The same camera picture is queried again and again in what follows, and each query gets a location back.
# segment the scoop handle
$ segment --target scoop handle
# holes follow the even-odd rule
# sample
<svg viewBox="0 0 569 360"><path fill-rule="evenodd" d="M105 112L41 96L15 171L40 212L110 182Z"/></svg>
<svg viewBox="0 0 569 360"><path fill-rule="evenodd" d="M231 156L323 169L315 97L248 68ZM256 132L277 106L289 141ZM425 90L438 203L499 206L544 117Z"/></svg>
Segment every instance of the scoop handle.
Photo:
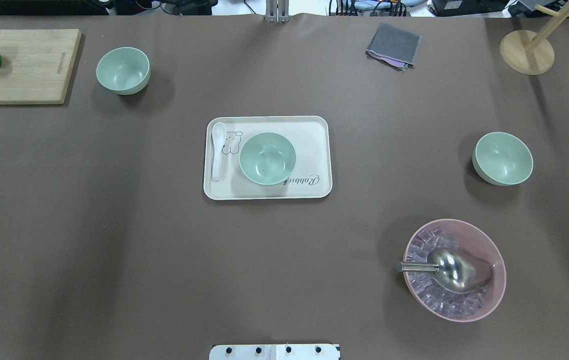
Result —
<svg viewBox="0 0 569 360"><path fill-rule="evenodd" d="M440 266L438 264L431 264L429 262L410 262L410 261L398 261L396 264L397 272L430 272L437 273L440 271Z"/></svg>

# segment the metal hinge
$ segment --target metal hinge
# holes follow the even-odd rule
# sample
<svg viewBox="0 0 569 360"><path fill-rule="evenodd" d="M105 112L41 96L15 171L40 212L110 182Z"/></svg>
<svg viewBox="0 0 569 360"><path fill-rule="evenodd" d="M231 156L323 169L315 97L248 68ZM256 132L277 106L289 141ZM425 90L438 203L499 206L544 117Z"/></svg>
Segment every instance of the metal hinge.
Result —
<svg viewBox="0 0 569 360"><path fill-rule="evenodd" d="M267 23L289 23L289 0L266 0Z"/></svg>

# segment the cutting board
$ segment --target cutting board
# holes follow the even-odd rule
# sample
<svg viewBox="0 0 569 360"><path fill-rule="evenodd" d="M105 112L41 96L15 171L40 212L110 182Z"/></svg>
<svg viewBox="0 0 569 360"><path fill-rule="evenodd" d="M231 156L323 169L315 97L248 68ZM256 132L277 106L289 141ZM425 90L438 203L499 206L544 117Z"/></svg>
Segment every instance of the cutting board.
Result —
<svg viewBox="0 0 569 360"><path fill-rule="evenodd" d="M0 30L0 105L63 104L78 29Z"/></svg>

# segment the white spoon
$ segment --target white spoon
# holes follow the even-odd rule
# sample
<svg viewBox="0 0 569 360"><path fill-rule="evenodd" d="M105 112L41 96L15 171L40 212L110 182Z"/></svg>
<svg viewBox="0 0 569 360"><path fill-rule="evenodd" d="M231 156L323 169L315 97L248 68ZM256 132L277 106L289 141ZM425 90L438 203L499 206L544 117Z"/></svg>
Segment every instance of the white spoon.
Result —
<svg viewBox="0 0 569 360"><path fill-rule="evenodd" d="M211 168L211 180L217 182L220 180L220 154L223 152L223 146L227 139L227 126L222 122L216 122L211 129L211 137L213 138L213 167Z"/></svg>

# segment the brown tabletop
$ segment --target brown tabletop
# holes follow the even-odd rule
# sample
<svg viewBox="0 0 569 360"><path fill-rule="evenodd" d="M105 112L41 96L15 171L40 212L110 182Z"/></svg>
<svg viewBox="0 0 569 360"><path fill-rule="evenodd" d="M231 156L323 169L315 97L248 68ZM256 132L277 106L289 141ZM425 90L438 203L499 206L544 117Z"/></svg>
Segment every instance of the brown tabletop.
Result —
<svg viewBox="0 0 569 360"><path fill-rule="evenodd" d="M332 342L343 359L569 359L569 20L527 76L502 36L546 19L0 17L79 28L64 105L0 106L0 360L205 360L214 344ZM380 22L422 35L416 66L367 57ZM147 89L95 66L134 46ZM203 193L207 123L317 115L334 186L316 200ZM484 133L514 134L534 171L490 185ZM485 231L506 295L472 323L415 301L394 264L429 221Z"/></svg>

